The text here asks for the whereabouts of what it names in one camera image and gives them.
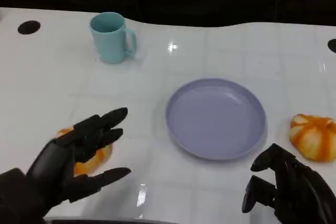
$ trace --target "pastry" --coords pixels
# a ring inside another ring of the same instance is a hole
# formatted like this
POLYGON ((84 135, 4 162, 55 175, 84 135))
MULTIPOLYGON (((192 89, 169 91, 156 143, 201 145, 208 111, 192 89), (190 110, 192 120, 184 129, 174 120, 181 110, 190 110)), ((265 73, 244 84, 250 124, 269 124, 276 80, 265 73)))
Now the pastry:
POLYGON ((330 162, 336 158, 336 124, 331 118, 297 114, 290 123, 289 139, 308 159, 330 162))
MULTIPOLYGON (((57 133, 57 137, 62 136, 72 130, 73 130, 72 127, 62 129, 57 133)), ((97 150, 95 156, 90 160, 88 160, 87 162, 85 163, 77 162, 74 168, 75 175, 93 173, 101 164, 107 161, 111 153, 112 153, 112 144, 97 150)))

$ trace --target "black hole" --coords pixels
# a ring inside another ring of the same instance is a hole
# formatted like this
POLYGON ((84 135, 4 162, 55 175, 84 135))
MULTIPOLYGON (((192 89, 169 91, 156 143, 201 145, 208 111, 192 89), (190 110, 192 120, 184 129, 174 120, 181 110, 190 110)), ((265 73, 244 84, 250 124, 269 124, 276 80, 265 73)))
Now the black hole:
POLYGON ((41 27, 40 22, 35 21, 35 20, 30 20, 30 21, 26 21, 24 23, 22 23, 21 25, 19 25, 19 27, 17 28, 17 31, 20 34, 33 34, 35 32, 37 32, 41 27))
POLYGON ((329 40, 328 47, 331 51, 336 53, 336 39, 329 40))

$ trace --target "mug handle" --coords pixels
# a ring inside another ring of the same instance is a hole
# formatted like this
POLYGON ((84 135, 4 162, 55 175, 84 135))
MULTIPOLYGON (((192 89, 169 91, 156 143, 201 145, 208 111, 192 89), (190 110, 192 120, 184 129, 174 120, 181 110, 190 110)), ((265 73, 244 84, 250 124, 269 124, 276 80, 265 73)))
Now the mug handle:
POLYGON ((125 35, 127 36, 127 34, 129 34, 131 37, 132 45, 131 45, 131 48, 126 49, 126 54, 132 57, 134 56, 136 52, 137 37, 135 36, 135 32, 133 30, 125 28, 125 35))

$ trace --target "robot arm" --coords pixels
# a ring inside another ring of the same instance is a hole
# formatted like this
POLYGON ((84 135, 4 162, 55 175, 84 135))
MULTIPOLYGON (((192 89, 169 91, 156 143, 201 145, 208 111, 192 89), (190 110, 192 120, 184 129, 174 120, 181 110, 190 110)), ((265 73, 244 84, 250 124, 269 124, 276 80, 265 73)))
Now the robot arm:
POLYGON ((283 224, 336 223, 336 198, 323 178, 294 155, 273 144, 262 152, 251 170, 271 168, 276 186, 257 177, 250 179, 242 212, 250 212, 256 202, 274 208, 283 224))
POLYGON ((97 193, 103 186, 131 172, 126 167, 110 169, 94 177, 74 177, 76 162, 91 159, 96 150, 118 140, 122 129, 112 129, 127 116, 127 108, 94 115, 73 130, 49 141, 24 175, 18 168, 0 175, 2 223, 33 223, 64 200, 74 202, 97 193))

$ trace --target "bread roll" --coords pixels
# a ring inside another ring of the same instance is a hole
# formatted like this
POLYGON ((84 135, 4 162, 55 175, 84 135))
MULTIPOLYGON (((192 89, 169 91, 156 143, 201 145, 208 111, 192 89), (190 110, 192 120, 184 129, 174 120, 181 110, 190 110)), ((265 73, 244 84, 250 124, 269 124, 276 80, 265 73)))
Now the bread roll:
POLYGON ((330 162, 336 158, 336 125, 331 118, 295 115, 290 123, 289 139, 308 159, 330 162))
MULTIPOLYGON (((74 128, 69 127, 66 129, 62 129, 57 133, 57 137, 62 136, 74 128)), ((74 167, 75 175, 81 174, 91 174, 93 173, 101 164, 105 163, 112 153, 112 144, 105 146, 97 150, 95 156, 88 160, 85 163, 77 162, 74 167)))

